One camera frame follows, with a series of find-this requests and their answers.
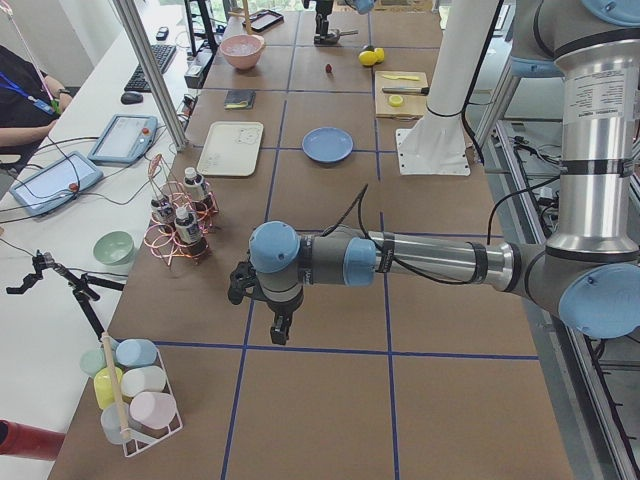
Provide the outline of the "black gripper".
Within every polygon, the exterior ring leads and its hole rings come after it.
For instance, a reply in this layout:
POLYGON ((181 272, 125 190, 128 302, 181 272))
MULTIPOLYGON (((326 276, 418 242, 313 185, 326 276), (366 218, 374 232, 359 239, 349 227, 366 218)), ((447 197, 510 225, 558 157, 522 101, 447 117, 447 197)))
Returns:
POLYGON ((338 31, 336 29, 329 28, 328 15, 323 12, 317 12, 315 14, 315 45, 334 45, 339 41, 338 31))
POLYGON ((265 297, 265 302, 274 313, 274 321, 270 327, 271 342, 275 345, 285 345, 286 336, 290 334, 293 314, 302 305, 303 293, 298 292, 288 300, 274 300, 265 297))

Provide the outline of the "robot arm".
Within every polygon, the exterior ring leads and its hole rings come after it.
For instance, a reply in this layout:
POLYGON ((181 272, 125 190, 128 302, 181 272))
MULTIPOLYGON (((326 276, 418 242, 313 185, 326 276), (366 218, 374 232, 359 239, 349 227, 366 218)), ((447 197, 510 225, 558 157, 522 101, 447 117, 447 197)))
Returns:
MULTIPOLYGON (((340 29, 331 29, 329 27, 329 16, 333 12, 334 0, 302 0, 305 9, 310 8, 310 4, 314 4, 315 10, 315 34, 313 43, 315 46, 336 45, 344 36, 355 35, 358 30, 343 31, 340 29)), ((345 0, 344 4, 360 15, 369 13, 375 5, 371 0, 345 0)))
POLYGON ((514 63, 554 66, 564 82, 558 221, 541 244, 414 239, 336 224, 301 235, 271 221, 249 241, 251 295, 288 341, 303 289, 363 286, 403 269, 446 285, 489 284, 526 298, 597 339, 639 325, 639 245, 627 233, 639 123, 639 5, 635 1, 521 1, 514 63))

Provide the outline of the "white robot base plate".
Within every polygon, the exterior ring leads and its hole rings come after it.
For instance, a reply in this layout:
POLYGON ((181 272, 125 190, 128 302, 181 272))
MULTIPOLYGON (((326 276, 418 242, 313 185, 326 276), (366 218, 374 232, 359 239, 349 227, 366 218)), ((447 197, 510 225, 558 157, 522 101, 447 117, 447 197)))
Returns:
POLYGON ((395 133, 401 175, 469 176, 466 143, 461 129, 439 132, 397 129, 395 133))

